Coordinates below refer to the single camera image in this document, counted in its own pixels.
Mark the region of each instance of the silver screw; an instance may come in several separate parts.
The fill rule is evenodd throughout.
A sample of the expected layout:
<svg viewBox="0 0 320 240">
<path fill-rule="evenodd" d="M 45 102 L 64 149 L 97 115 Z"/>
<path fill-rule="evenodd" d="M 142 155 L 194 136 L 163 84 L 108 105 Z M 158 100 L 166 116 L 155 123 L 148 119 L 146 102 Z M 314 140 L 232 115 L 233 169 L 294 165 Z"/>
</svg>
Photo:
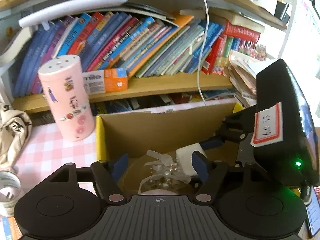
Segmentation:
<svg viewBox="0 0 320 240">
<path fill-rule="evenodd" d="M 196 200 L 200 202 L 208 202 L 211 200 L 211 196 L 207 194 L 199 194 L 198 196 L 196 196 Z"/>
<path fill-rule="evenodd" d="M 108 199 L 112 202 L 120 202 L 120 201 L 124 200 L 124 196 L 122 196 L 120 194 L 112 194 L 109 196 Z"/>
</svg>

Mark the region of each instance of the gray ribbed panel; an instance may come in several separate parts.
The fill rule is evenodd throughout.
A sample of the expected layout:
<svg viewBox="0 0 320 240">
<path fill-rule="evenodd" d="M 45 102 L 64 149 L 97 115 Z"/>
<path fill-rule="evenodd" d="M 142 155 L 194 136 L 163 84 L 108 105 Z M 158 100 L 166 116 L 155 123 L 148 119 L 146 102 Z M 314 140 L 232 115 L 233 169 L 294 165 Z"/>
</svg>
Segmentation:
<svg viewBox="0 0 320 240">
<path fill-rule="evenodd" d="M 249 240 L 218 219 L 213 209 L 191 203 L 186 196 L 133 196 L 109 207 L 89 231 L 70 240 Z M 285 240 L 298 240 L 290 236 Z M 33 240 L 22 237 L 21 240 Z"/>
</svg>

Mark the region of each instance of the white label with red border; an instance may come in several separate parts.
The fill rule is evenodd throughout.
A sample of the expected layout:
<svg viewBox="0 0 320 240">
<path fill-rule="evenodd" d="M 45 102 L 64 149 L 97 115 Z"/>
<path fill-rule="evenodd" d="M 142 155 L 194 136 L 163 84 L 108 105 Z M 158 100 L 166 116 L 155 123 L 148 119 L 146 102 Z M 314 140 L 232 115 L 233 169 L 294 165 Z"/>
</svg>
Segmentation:
<svg viewBox="0 0 320 240">
<path fill-rule="evenodd" d="M 281 102 L 255 114 L 253 147 L 260 147 L 283 141 L 283 119 Z"/>
</svg>

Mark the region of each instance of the beige cloth bag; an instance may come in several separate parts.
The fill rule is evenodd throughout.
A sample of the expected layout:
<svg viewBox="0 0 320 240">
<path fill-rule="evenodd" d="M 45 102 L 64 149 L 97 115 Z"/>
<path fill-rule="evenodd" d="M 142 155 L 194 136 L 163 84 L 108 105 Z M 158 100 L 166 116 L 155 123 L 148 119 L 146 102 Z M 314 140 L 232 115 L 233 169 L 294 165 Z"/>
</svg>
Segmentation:
<svg viewBox="0 0 320 240">
<path fill-rule="evenodd" d="M 28 142 L 32 122 L 29 116 L 10 105 L 0 103 L 0 168 L 12 167 Z"/>
</svg>

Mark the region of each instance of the purple book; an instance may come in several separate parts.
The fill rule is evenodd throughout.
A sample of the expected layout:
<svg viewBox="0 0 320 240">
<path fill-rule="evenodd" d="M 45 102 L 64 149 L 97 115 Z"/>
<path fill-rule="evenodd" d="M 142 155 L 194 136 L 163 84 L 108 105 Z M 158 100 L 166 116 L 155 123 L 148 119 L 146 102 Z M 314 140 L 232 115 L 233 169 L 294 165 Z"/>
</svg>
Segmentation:
<svg viewBox="0 0 320 240">
<path fill-rule="evenodd" d="M 51 54 L 54 51 L 54 48 L 56 47 L 56 45 L 58 44 L 61 36 L 63 35 L 65 29 L 67 28 L 67 26 L 73 21 L 73 17 L 71 16 L 67 16 L 66 19 L 64 20 L 63 24 L 61 25 L 61 27 L 59 28 L 59 30 L 57 31 L 55 37 L 53 38 L 47 53 L 44 55 L 41 65 L 43 65 L 44 63 L 48 62 L 49 60 L 51 60 Z M 42 87 L 41 87 L 41 82 L 39 80 L 39 77 L 37 75 L 35 82 L 32 86 L 32 93 L 33 94 L 39 94 L 41 93 Z"/>
</svg>

